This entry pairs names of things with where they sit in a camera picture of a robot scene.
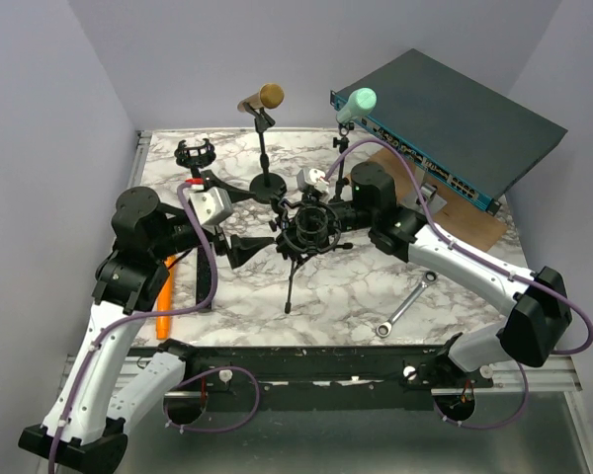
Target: black tripod stand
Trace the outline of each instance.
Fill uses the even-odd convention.
[[[347,148],[349,148],[349,138],[347,138],[347,134],[354,129],[354,124],[349,122],[347,124],[338,124],[338,133],[340,134],[340,138],[334,137],[334,141],[332,142],[332,146],[334,148],[338,147],[338,153],[344,153]],[[343,193],[343,188],[349,185],[349,180],[343,177],[343,173],[345,171],[345,160],[340,162],[338,166],[338,180],[336,180],[336,187],[334,189],[334,197],[330,199],[330,202],[340,202],[340,195]]]
[[[208,138],[199,146],[187,146],[187,140],[181,140],[178,148],[174,152],[176,164],[191,171],[191,176],[198,180],[206,190],[212,187],[222,188],[228,193],[231,202],[241,202],[254,195],[248,191],[240,190],[231,186],[218,178],[211,170],[203,170],[215,161],[215,147]],[[202,246],[198,247],[196,259],[196,301],[203,301],[211,291],[211,269],[209,267],[209,258]],[[211,311],[209,304],[203,311]]]
[[[270,197],[275,194],[284,194],[287,190],[284,179],[270,172],[270,158],[266,154],[266,142],[264,140],[264,131],[275,125],[275,121],[266,114],[264,108],[255,110],[250,107],[247,102],[244,103],[244,109],[248,114],[255,117],[255,131],[259,135],[259,148],[261,154],[259,155],[259,164],[261,165],[262,173],[257,175],[250,182],[250,192],[253,193],[254,199],[262,204],[270,202]]]

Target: wooden board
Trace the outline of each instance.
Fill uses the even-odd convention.
[[[375,161],[395,179],[395,193],[401,201],[413,188],[406,171],[391,152],[383,149],[373,155]],[[412,171],[415,165],[409,163]],[[442,182],[427,175],[426,182],[437,187],[437,194],[447,204],[435,214],[435,222],[444,227],[458,239],[463,240],[483,252],[487,252],[507,231],[507,225],[492,215],[482,212],[471,202],[455,193]]]

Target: orange marker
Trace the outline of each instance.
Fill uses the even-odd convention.
[[[167,257],[165,261],[165,265],[169,267],[173,264],[176,257]],[[171,300],[172,295],[174,292],[174,269],[169,271],[169,277],[167,281],[165,281],[165,285],[160,290],[160,294],[158,295],[158,302],[156,306],[158,311],[169,311],[171,309]],[[169,332],[171,330],[171,316],[158,316],[156,318],[156,339],[162,341],[163,339],[167,339],[169,337]]]

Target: marble surface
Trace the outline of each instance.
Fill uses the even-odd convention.
[[[338,156],[331,147],[334,136],[332,129],[266,132],[271,171],[285,178],[289,198],[299,198],[295,175],[301,167],[326,170]],[[176,187],[189,173],[176,165],[173,152],[182,139],[193,144],[204,137],[217,153],[211,169],[224,181],[247,189],[260,172],[259,142],[254,130],[238,128],[155,132],[141,183],[154,188],[164,202],[179,206]],[[352,142],[362,137],[367,135],[358,131],[350,135]],[[348,158],[346,169],[379,149],[376,144],[360,147]],[[344,197],[350,194],[346,189]],[[275,235],[268,225],[273,217],[268,205],[248,200],[234,207],[235,213],[223,225],[226,235]],[[507,205],[497,217],[509,228],[489,253],[526,266]],[[283,309],[290,262],[274,246],[237,270],[230,269],[226,257],[218,257],[213,311],[174,318],[172,338],[198,346],[440,344],[458,331],[479,329],[501,318],[474,293],[440,276],[393,327],[389,338],[382,340],[375,336],[375,327],[411,292],[425,269],[379,252],[366,230],[343,241],[352,242],[354,248],[316,257],[298,271],[289,315]],[[176,269],[175,308],[195,303],[195,261],[194,253]],[[149,320],[142,327],[135,341],[138,346],[158,344],[154,324]]]

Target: cable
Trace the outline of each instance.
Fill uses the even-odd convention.
[[[191,187],[191,183],[182,183],[178,186],[178,190],[177,190],[178,200],[180,201],[180,204],[182,204],[182,207],[185,210],[187,217],[189,218],[189,222],[191,223],[191,226],[196,231],[196,234],[198,235],[198,238],[200,239],[200,243],[201,243],[203,249],[205,249],[205,253],[207,254],[207,258],[209,260],[209,267],[211,269],[211,290],[209,291],[209,294],[203,301],[201,301],[200,303],[198,303],[195,306],[192,306],[190,308],[171,309],[168,311],[149,311],[149,312],[145,312],[145,313],[132,314],[130,316],[127,316],[126,318],[115,321],[111,325],[104,328],[103,331],[101,331],[99,336],[97,336],[97,338],[92,342],[91,347],[93,349],[91,351],[89,351],[83,358],[83,361],[81,362],[81,365],[79,366],[79,369],[77,370],[77,374],[75,375],[75,379],[72,384],[72,387],[70,388],[70,391],[68,392],[68,396],[66,397],[66,403],[63,407],[61,414],[59,415],[57,429],[55,431],[54,437],[52,439],[52,443],[50,445],[50,451],[48,452],[48,474],[55,474],[54,465],[55,465],[55,459],[57,457],[57,449],[59,448],[59,443],[61,442],[61,434],[63,433],[63,429],[64,429],[66,423],[68,423],[68,416],[70,415],[72,406],[74,405],[74,402],[75,402],[75,398],[77,397],[79,388],[81,387],[84,377],[86,376],[88,367],[90,366],[90,363],[92,362],[95,351],[97,351],[99,349],[99,347],[101,346],[103,341],[108,337],[108,335],[112,331],[114,331],[115,329],[120,327],[121,325],[129,323],[131,321],[155,318],[157,316],[179,316],[181,314],[188,314],[188,313],[193,313],[193,312],[199,311],[199,310],[207,307],[212,302],[213,298],[215,297],[215,293],[217,292],[217,262],[215,261],[215,255],[213,254],[213,252],[211,250],[211,245],[209,244],[209,240],[207,240],[207,236],[205,235],[205,232],[204,232],[202,226],[200,225],[198,218],[196,217],[195,213],[189,206],[187,199],[185,198],[184,190],[186,188],[190,188],[190,187]]]
[[[165,416],[167,417],[167,423],[165,424],[165,428],[169,428],[170,426],[173,426],[175,428],[178,428],[180,430],[180,433],[182,433],[182,431],[192,432],[192,433],[227,433],[227,432],[232,432],[233,430],[237,430],[240,427],[243,427],[248,422],[250,422],[250,420],[252,420],[252,418],[255,416],[255,413],[257,413],[257,408],[259,407],[259,401],[261,399],[261,391],[259,390],[259,383],[257,382],[257,379],[255,378],[255,376],[243,367],[227,365],[224,367],[212,368],[211,370],[207,370],[205,372],[199,373],[198,375],[194,375],[193,377],[185,380],[184,382],[180,383],[180,385],[175,387],[173,390],[182,388],[185,385],[189,385],[190,383],[193,383],[200,378],[206,377],[206,376],[211,375],[216,372],[220,372],[221,370],[231,370],[234,372],[241,372],[241,373],[247,375],[248,378],[250,378],[250,381],[253,382],[253,386],[255,387],[255,403],[253,404],[253,408],[251,408],[250,412],[248,412],[248,415],[246,415],[239,422],[237,422],[233,425],[230,425],[228,427],[224,427],[224,428],[194,428],[194,427],[188,427],[185,425],[176,425],[174,422],[172,422],[171,418],[169,417],[169,410],[165,406],[164,413],[165,413]]]
[[[180,263],[181,260],[183,260],[185,257],[187,257],[189,254],[191,254],[191,250],[189,249],[185,252],[183,252],[182,254],[180,254],[178,257],[176,257],[176,260],[174,260],[171,264],[169,264],[169,267],[167,267],[167,270],[171,270],[173,269],[176,265],[178,265]]]
[[[141,370],[145,370],[147,368],[147,366],[149,365],[149,362],[146,362],[145,365],[141,364],[141,361],[144,359],[145,357],[139,357],[138,360],[136,361],[136,366],[138,368],[140,368]]]
[[[466,385],[464,385],[464,391],[462,392],[462,402],[466,402],[467,396],[466,392],[470,389],[470,400],[474,400],[474,384],[470,379],[466,380]]]
[[[202,377],[201,389],[200,389],[200,406],[202,408],[204,408],[206,403],[207,403],[207,378]]]
[[[459,253],[465,255],[469,259],[472,259],[475,262],[484,265],[485,267],[491,269],[492,271],[494,271],[500,275],[503,275],[505,277],[510,277],[520,283],[532,286],[532,287],[539,289],[540,291],[548,294],[549,296],[554,297],[561,303],[567,305],[569,308],[571,308],[573,311],[575,311],[580,316],[580,318],[582,318],[582,321],[584,321],[584,324],[586,325],[586,330],[587,330],[586,341],[584,342],[584,344],[582,344],[581,346],[574,348],[574,349],[555,350],[552,352],[552,354],[562,355],[562,356],[573,356],[575,354],[583,353],[584,351],[586,351],[587,349],[589,349],[591,347],[591,345],[593,344],[593,322],[591,321],[591,318],[589,318],[587,316],[587,314],[584,312],[584,310],[582,310],[582,308],[577,306],[572,301],[569,301],[568,298],[566,298],[562,294],[558,293],[557,291],[554,291],[551,288],[548,288],[548,287],[544,286],[543,284],[538,283],[537,281],[533,281],[532,279],[528,279],[528,278],[525,278],[520,275],[512,275],[509,271],[503,269],[502,267],[499,267],[498,265],[493,264],[492,262],[488,262],[484,258],[469,251],[468,249],[465,249],[464,247],[460,246],[456,242],[451,242],[451,240],[448,237],[446,237],[446,235],[444,235],[439,230],[439,228],[437,227],[437,224],[435,224],[435,221],[433,220],[433,215],[431,214],[430,210],[428,209],[428,204],[426,203],[426,199],[424,198],[424,196],[422,195],[422,193],[420,191],[419,184],[415,180],[415,177],[413,176],[411,169],[408,167],[406,160],[397,152],[397,150],[395,148],[393,148],[388,143],[385,143],[385,142],[378,140],[376,138],[366,138],[364,140],[357,141],[356,143],[351,145],[349,148],[347,148],[343,153],[341,153],[338,156],[336,161],[332,164],[331,168],[325,175],[325,179],[329,180],[331,178],[332,174],[334,173],[334,170],[340,164],[340,162],[343,161],[349,153],[354,151],[354,149],[358,148],[361,145],[364,145],[365,143],[377,143],[377,144],[383,146],[384,148],[388,149],[391,153],[393,153],[393,155],[395,155],[397,157],[399,162],[404,167],[404,170],[406,171],[406,174],[408,175],[408,177],[411,181],[411,184],[413,185],[415,193],[417,194],[417,198],[419,199],[419,202],[422,205],[422,209],[424,210],[424,214],[426,215],[426,220],[428,221],[428,225],[431,227],[431,229],[433,229],[433,232],[435,232],[435,234],[440,239],[442,239],[444,242],[446,242],[447,245],[451,246],[452,248],[457,250]]]
[[[516,412],[514,412],[514,414],[511,417],[506,418],[502,422],[497,422],[497,423],[493,423],[490,425],[473,425],[473,424],[465,424],[462,422],[457,422],[455,420],[448,418],[446,415],[444,415],[444,412],[442,412],[442,410],[439,408],[437,403],[433,402],[433,407],[435,408],[435,411],[439,414],[439,416],[443,422],[448,423],[449,425],[453,425],[458,428],[464,428],[466,430],[477,430],[477,431],[495,430],[497,428],[503,428],[503,427],[509,425],[510,423],[517,421],[519,418],[521,418],[523,416],[523,414],[525,413],[525,409],[527,408],[527,404],[529,403],[530,384],[527,380],[527,374],[525,373],[525,368],[523,367],[523,365],[521,365],[518,362],[516,362],[516,364],[518,365],[518,369],[521,371],[521,375],[523,375],[523,400],[521,401],[521,405],[520,405],[520,407],[518,407],[518,410]]]

